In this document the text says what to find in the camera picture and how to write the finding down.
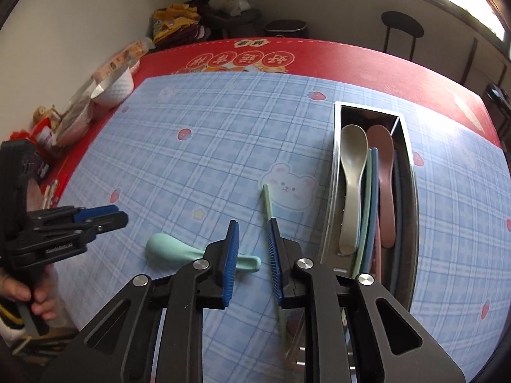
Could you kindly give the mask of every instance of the cartoon bear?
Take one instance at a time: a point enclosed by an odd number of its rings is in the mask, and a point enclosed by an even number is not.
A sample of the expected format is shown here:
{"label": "cartoon bear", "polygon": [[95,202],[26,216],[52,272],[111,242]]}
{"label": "cartoon bear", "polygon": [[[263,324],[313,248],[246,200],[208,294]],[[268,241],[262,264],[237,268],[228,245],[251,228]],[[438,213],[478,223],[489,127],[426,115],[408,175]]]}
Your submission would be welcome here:
{"label": "cartoon bear", "polygon": [[290,210],[305,210],[314,201],[317,182],[311,176],[297,176],[287,164],[274,164],[261,179],[268,184],[271,199]]}

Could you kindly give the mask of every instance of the textured white bowl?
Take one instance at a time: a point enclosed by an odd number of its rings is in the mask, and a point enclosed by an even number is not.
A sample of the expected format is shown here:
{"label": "textured white bowl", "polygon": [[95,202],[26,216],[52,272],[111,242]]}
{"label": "textured white bowl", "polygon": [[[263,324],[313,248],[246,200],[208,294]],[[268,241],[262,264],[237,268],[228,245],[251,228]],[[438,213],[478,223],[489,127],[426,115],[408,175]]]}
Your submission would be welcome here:
{"label": "textured white bowl", "polygon": [[113,71],[93,91],[91,100],[97,105],[112,109],[126,99],[134,89],[128,65]]}

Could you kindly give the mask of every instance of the wall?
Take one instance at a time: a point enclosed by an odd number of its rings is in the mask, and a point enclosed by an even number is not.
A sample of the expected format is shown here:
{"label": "wall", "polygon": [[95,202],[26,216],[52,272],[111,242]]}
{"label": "wall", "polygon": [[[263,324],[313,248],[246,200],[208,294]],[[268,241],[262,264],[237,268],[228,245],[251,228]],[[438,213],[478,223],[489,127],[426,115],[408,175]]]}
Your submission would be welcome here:
{"label": "wall", "polygon": [[[249,0],[262,10],[262,23],[278,18],[305,20],[311,38],[332,40],[382,50],[386,28],[384,11],[402,11],[421,23],[424,37],[417,41],[414,61],[460,81],[474,37],[472,28],[423,0]],[[389,53],[408,58],[411,37],[392,30]]]}
{"label": "wall", "polygon": [[155,8],[185,0],[20,0],[0,30],[0,139],[36,106],[63,108],[109,55],[146,34]]}

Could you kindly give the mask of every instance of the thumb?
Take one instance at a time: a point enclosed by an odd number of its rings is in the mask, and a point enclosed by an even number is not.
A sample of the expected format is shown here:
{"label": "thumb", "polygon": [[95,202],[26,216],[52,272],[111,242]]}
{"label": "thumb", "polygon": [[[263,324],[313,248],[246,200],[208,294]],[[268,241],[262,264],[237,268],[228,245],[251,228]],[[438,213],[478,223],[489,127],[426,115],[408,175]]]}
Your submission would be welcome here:
{"label": "thumb", "polygon": [[28,286],[16,281],[9,275],[1,275],[0,295],[19,301],[29,301],[31,293]]}

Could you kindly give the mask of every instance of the chair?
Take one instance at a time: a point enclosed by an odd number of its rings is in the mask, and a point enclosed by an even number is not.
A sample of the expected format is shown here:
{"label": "chair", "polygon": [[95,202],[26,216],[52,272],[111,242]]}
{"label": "chair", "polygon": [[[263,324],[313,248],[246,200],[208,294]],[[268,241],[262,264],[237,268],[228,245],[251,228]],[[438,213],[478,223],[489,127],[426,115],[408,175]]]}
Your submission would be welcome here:
{"label": "chair", "polygon": [[410,58],[412,61],[413,52],[415,52],[416,40],[424,36],[424,29],[421,24],[413,17],[408,16],[399,11],[386,11],[382,14],[382,22],[387,26],[387,35],[385,36],[385,46],[383,52],[387,53],[388,38],[390,36],[390,29],[395,28],[401,30],[413,37],[412,48],[410,50]]}

